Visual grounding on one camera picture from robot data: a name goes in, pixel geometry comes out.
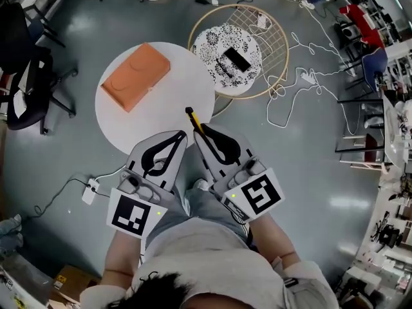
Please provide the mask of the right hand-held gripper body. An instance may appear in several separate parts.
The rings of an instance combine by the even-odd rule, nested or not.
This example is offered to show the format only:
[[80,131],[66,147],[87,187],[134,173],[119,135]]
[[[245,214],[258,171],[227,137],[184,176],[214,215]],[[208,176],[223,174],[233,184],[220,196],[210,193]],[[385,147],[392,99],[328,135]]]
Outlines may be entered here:
[[273,169],[265,166],[244,135],[219,125],[207,125],[235,139],[241,148],[239,165],[222,165],[206,146],[201,130],[194,130],[194,142],[213,179],[210,192],[223,206],[242,222],[250,222],[285,200]]

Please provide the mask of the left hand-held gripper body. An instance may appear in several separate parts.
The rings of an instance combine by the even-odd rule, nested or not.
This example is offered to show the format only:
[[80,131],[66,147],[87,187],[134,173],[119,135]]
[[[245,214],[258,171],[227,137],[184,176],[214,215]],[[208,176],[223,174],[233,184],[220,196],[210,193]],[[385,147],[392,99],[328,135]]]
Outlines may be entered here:
[[[173,188],[180,169],[188,139],[184,139],[174,154],[166,172],[161,176],[144,177],[142,155],[150,147],[172,137],[182,130],[155,134],[134,146],[118,187],[112,188],[109,196],[106,224],[125,234],[144,239],[158,225],[175,199]],[[173,144],[154,157],[154,170],[160,170]]]

